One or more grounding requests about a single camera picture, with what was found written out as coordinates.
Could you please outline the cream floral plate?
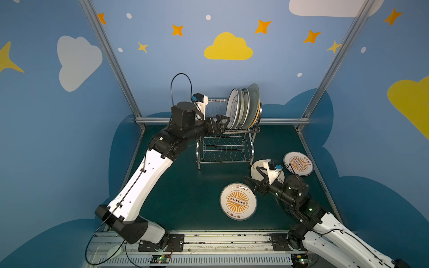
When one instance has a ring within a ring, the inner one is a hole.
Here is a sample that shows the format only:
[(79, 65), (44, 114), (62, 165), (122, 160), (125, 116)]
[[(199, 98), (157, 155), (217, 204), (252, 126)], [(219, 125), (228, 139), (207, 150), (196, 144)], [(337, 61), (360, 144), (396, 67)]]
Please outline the cream floral plate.
[(264, 179), (268, 179), (269, 184), (285, 182), (283, 167), (271, 159), (256, 161), (251, 166), (250, 173), (252, 179), (261, 182)]

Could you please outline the white plate grey emblem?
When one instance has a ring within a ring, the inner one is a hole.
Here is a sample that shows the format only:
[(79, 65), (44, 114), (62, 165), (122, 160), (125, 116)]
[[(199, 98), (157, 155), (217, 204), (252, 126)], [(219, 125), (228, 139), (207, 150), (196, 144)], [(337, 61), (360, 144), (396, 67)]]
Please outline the white plate grey emblem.
[(239, 110), (241, 104), (241, 95), (238, 89), (233, 89), (230, 93), (228, 102), (226, 116), (230, 119), (230, 122), (227, 125), (227, 129), (232, 129), (235, 127), (235, 124), (239, 117)]

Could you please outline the orange sunburst plate front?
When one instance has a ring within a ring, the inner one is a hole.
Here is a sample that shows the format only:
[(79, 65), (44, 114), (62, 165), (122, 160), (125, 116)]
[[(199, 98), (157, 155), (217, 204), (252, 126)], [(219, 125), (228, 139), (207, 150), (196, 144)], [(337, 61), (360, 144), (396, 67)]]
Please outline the orange sunburst plate front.
[(257, 206), (255, 194), (245, 184), (229, 184), (221, 192), (220, 207), (222, 212), (232, 220), (248, 220), (256, 212)]

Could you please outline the light green flower plate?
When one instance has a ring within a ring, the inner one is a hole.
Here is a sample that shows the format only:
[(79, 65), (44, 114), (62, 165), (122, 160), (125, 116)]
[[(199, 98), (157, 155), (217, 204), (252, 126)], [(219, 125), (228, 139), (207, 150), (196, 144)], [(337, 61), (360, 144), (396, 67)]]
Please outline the light green flower plate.
[(243, 108), (244, 108), (244, 92), (242, 91), (242, 89), (239, 90), (239, 102), (238, 102), (239, 106), (238, 106), (238, 116), (237, 116), (237, 120), (236, 120), (236, 124), (235, 124), (235, 129), (238, 129), (240, 126), (240, 122), (242, 120), (242, 113), (243, 113)]

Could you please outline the plain pale green plate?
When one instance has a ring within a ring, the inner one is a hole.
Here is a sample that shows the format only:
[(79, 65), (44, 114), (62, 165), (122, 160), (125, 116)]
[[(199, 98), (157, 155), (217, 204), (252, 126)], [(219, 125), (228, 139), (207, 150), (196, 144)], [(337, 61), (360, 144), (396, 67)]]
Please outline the plain pale green plate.
[(259, 111), (259, 104), (260, 104), (260, 89), (259, 86), (256, 83), (253, 83), (248, 86), (248, 92), (249, 92), (249, 113), (248, 117), (243, 125), (244, 129), (250, 128), (257, 117), (258, 111)]

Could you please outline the white plate dark lettered rim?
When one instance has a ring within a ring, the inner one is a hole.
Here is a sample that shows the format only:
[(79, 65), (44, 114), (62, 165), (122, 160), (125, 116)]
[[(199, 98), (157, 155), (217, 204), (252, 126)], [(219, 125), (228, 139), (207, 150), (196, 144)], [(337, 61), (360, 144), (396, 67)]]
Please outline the white plate dark lettered rim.
[(249, 111), (250, 111), (250, 95), (247, 88), (242, 89), (242, 93), (243, 93), (244, 104), (242, 106), (243, 117), (242, 117), (242, 120), (240, 121), (240, 128), (245, 129), (245, 123), (247, 121)]

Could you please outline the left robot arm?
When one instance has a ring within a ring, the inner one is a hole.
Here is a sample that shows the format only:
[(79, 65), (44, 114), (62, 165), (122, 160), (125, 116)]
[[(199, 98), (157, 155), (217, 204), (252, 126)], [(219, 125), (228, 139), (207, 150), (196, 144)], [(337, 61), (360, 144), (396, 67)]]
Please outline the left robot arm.
[(223, 115), (205, 117), (202, 108), (191, 102), (179, 102), (171, 111), (169, 124), (150, 140), (139, 168), (122, 191), (95, 211), (99, 219), (129, 244), (145, 241), (159, 248), (166, 246), (168, 231), (140, 216), (146, 198), (190, 141), (223, 134), (230, 122)]

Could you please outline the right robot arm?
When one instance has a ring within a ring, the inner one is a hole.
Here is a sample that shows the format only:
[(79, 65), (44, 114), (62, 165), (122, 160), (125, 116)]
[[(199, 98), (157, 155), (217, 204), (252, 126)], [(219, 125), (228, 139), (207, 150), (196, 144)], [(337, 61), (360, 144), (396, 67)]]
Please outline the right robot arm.
[(284, 176), (282, 168), (251, 168), (246, 184), (254, 194), (272, 194), (298, 220), (287, 233), (293, 251), (310, 251), (337, 268), (407, 268), (371, 247), (345, 227), (334, 214), (323, 209), (309, 194), (309, 185), (298, 175)]

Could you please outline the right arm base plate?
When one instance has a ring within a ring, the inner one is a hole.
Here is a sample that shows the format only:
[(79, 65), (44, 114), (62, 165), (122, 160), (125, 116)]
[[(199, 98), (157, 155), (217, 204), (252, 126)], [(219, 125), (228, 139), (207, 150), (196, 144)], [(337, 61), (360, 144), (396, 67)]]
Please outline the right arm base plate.
[(302, 251), (302, 240), (289, 233), (271, 233), (269, 241), (274, 251)]

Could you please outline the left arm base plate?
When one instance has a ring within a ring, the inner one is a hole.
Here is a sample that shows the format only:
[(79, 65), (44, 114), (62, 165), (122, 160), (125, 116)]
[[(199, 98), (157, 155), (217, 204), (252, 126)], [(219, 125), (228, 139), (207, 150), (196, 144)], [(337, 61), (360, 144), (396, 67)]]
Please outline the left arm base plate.
[(138, 252), (182, 252), (185, 235), (182, 233), (167, 233), (159, 243), (141, 240)]

